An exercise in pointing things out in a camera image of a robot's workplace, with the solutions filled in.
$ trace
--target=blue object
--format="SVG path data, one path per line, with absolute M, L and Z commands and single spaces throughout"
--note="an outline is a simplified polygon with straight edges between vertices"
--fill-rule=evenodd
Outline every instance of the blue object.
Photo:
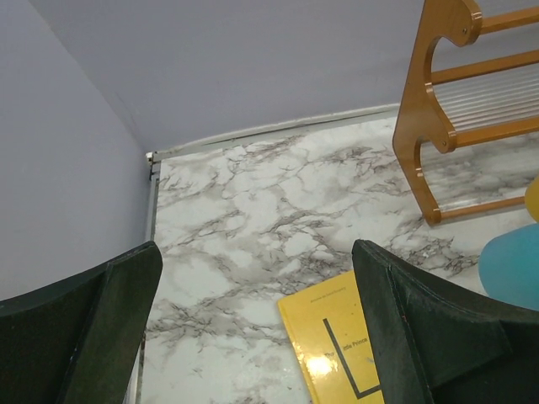
M 490 241 L 479 256 L 488 296 L 539 311 L 539 223 Z

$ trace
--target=book cover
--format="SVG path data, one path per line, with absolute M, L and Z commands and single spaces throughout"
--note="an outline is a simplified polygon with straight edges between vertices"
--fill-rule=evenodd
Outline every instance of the book cover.
M 354 271 L 277 304 L 313 403 L 384 402 Z

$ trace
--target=wooden rack frame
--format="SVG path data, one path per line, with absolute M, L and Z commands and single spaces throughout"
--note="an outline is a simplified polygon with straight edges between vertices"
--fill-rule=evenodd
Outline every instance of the wooden rack frame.
M 473 0 L 424 0 L 408 79 L 393 136 L 393 149 L 430 225 L 462 215 L 506 208 L 524 202 L 524 196 L 487 204 L 442 211 L 421 167 L 421 144 L 430 141 L 440 153 L 539 130 L 539 114 L 520 119 L 509 117 L 495 125 L 456 130 L 440 106 L 434 85 L 502 72 L 539 63 L 539 50 L 500 57 L 439 72 L 432 72 L 432 58 L 441 38 L 457 46 L 473 44 L 479 35 L 539 23 L 539 7 L 484 18 Z

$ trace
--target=marble floor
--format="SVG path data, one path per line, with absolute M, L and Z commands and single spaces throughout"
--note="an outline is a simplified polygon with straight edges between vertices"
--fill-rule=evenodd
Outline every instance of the marble floor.
M 478 254 L 532 223 L 524 209 L 428 227 L 392 153 L 395 120 L 205 151 L 162 163 L 155 240 L 164 270 L 147 330 L 142 404 L 310 401 L 276 301 L 351 269 L 370 239 L 484 293 Z M 539 137 L 440 158 L 442 205 L 522 194 Z

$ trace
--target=white wall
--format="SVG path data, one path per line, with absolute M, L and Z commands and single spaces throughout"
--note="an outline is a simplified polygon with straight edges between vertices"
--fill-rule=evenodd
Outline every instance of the white wall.
M 30 1 L 150 151 L 399 102 L 424 0 Z M 440 64 L 536 47 L 539 29 L 490 38 Z
M 143 241 L 144 153 L 26 0 L 0 2 L 0 300 Z

